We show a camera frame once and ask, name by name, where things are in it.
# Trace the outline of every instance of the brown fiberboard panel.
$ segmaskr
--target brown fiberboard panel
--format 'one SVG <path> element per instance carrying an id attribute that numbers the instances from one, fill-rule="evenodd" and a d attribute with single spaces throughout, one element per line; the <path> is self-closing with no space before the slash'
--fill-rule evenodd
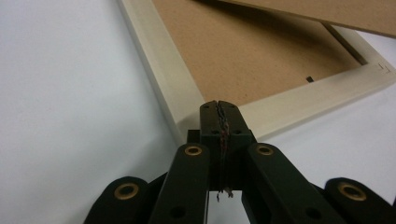
<path id="1" fill-rule="evenodd" d="M 395 0 L 220 0 L 396 37 Z"/>
<path id="2" fill-rule="evenodd" d="M 360 66 L 319 22 L 217 1 L 153 3 L 206 101 L 244 105 Z"/>

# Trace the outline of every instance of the white tabletop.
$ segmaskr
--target white tabletop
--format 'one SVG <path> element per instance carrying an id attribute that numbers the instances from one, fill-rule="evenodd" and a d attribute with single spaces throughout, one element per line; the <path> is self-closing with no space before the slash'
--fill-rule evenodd
<path id="1" fill-rule="evenodd" d="M 396 40 L 362 34 L 393 66 Z M 396 195 L 396 85 L 267 139 L 305 177 Z M 177 149 L 115 1 L 0 4 L 1 223 L 82 223 L 113 180 L 151 181 Z M 208 223 L 248 223 L 240 194 Z"/>

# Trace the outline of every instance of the wooden frame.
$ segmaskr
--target wooden frame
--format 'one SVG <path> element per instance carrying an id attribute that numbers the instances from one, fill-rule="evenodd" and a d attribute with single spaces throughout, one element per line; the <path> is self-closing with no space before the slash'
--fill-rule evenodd
<path id="1" fill-rule="evenodd" d="M 185 143 L 187 130 L 199 129 L 204 98 L 152 2 L 120 0 L 120 7 L 170 128 Z M 357 32 L 328 29 L 363 66 L 239 106 L 258 139 L 396 81 L 395 69 Z"/>

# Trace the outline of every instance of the brass-ringed pivot hole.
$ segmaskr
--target brass-ringed pivot hole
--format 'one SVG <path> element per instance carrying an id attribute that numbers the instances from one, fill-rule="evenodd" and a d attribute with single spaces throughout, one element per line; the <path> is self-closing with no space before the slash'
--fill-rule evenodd
<path id="1" fill-rule="evenodd" d="M 126 183 L 119 185 L 114 191 L 114 197 L 118 200 L 128 200 L 136 196 L 139 186 L 134 183 Z"/>
<path id="2" fill-rule="evenodd" d="M 184 152 L 189 156 L 198 156 L 202 153 L 202 149 L 200 147 L 186 147 Z"/>
<path id="3" fill-rule="evenodd" d="M 366 193 L 364 193 L 363 190 L 346 182 L 339 183 L 338 190 L 340 190 L 340 192 L 348 199 L 353 201 L 362 202 L 367 199 Z"/>
<path id="4" fill-rule="evenodd" d="M 271 156 L 274 154 L 274 151 L 270 147 L 257 146 L 256 151 L 263 156 Z"/>

